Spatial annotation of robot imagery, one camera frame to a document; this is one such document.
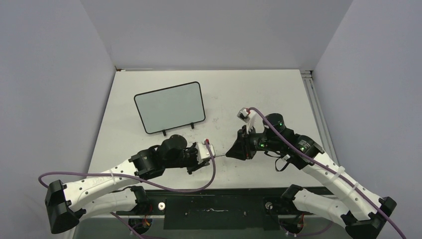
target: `white wall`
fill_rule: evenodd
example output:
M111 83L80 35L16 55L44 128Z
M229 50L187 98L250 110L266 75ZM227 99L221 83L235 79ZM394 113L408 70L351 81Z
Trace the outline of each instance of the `white wall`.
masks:
M78 0L1 1L0 32L0 238L52 238L37 177L87 171L114 68Z
M422 224L422 1L354 0L314 72L338 156L398 203L408 238ZM397 239L386 226L382 239Z
M314 69L352 0L81 0L120 68Z

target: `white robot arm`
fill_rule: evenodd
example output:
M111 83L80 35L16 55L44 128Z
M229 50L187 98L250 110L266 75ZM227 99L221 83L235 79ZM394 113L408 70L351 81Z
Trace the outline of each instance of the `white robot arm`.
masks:
M215 156L213 146L208 146ZM210 158L204 143L196 142L187 147L186 140L175 134L161 145L142 150L103 173L90 174L94 177L69 183L56 180L47 186L45 198L51 233L65 232L80 220L98 214L136 210L138 205L146 203L142 187L131 186L121 192L111 192L137 184L139 178L145 181L159 177L166 168L186 167L187 172L192 174L209 165Z
M257 115L264 120L262 133L256 133L253 127ZM393 199L381 198L362 187L311 138L287 128L280 114L263 116L255 108L243 108L237 116L246 125L237 132L237 140L226 157L252 159L257 151L278 154L287 165L293 164L313 176L338 198L329 199L292 185L282 195L285 203L341 225L354 239L378 236L387 220L384 215L389 217L397 205Z

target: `small whiteboard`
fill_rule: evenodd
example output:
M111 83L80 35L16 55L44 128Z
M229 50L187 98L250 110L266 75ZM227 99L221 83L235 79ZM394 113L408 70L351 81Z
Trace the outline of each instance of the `small whiteboard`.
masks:
M135 95L134 100L145 132L149 134L205 120L198 82L141 93Z

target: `bolt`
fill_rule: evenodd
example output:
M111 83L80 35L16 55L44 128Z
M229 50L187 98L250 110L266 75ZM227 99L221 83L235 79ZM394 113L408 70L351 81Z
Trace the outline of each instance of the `bolt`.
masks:
M159 209L160 211L164 210L165 208L166 208L166 204L165 204L165 203L159 203L159 204L158 204L158 209Z

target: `white table surface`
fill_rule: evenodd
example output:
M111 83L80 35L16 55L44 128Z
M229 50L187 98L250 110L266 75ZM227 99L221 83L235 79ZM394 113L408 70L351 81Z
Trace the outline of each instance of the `white table surface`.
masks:
M135 106L136 94L197 81L201 85L206 120L195 129L184 126L162 133L147 134ZM236 117L242 107L256 107L263 114L280 113L285 124L321 144L314 115L299 70L240 71L128 71L117 72L105 109L89 172L102 172L130 158L138 151L161 144L173 134L188 144L205 138L214 145L216 177L209 188L271 188L322 186L311 176L290 165L283 172L274 169L275 158L257 152L252 160L241 161L223 156L233 145L244 122ZM260 119L257 132L262 132ZM186 168L166 169L151 181L172 188L198 188L211 178L212 167L193 175ZM143 184L145 189L157 189Z

